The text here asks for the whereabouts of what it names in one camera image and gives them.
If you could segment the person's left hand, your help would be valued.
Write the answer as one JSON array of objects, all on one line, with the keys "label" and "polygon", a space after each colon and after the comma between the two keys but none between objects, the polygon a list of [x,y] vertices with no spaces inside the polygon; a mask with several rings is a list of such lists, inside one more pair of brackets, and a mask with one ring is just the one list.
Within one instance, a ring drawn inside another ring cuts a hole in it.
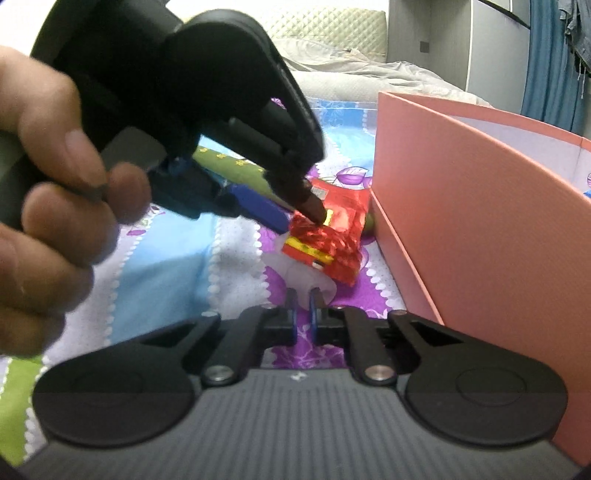
[{"label": "person's left hand", "polygon": [[140,168],[105,169],[83,132],[74,82],[8,47],[1,128],[49,178],[27,194],[21,230],[1,228],[1,352],[33,357],[61,336],[92,290],[94,266],[115,250],[120,225],[146,213],[151,192]]}]

